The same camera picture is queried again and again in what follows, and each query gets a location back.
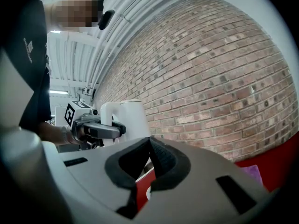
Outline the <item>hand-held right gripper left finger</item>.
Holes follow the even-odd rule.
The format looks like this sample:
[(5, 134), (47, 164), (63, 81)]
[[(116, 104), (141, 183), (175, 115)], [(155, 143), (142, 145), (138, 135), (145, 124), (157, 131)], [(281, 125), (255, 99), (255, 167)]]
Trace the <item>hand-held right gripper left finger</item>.
[(45, 157), (55, 186), (72, 220), (153, 220), (151, 200), (138, 210), (137, 186), (130, 173), (141, 150), (152, 149), (154, 138), (136, 139), (99, 149), (59, 153), (43, 142)]

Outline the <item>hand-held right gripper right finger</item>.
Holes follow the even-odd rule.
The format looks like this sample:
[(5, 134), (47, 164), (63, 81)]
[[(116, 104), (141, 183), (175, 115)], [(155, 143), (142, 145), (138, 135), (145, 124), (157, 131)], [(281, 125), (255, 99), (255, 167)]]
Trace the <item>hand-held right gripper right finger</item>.
[(175, 141), (150, 138), (155, 180), (137, 214), (140, 224), (248, 224), (273, 194), (223, 156)]

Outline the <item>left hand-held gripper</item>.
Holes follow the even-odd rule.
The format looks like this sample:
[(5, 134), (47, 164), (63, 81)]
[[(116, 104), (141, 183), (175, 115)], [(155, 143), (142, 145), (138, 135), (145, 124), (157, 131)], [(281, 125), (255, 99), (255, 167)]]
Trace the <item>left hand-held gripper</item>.
[(64, 119), (72, 131), (83, 128), (85, 136), (80, 145), (82, 150), (98, 148), (99, 139), (116, 139), (126, 133), (126, 127), (118, 121), (113, 120), (112, 126), (97, 123), (100, 122), (98, 110), (82, 101), (70, 101)]

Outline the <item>person's left hand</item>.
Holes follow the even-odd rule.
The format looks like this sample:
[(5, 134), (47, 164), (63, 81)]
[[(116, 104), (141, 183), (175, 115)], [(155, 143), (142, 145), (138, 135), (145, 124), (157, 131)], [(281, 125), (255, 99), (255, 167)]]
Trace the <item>person's left hand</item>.
[(67, 141), (71, 144), (81, 145), (84, 136), (83, 128), (74, 131), (72, 131), (70, 127), (67, 128)]

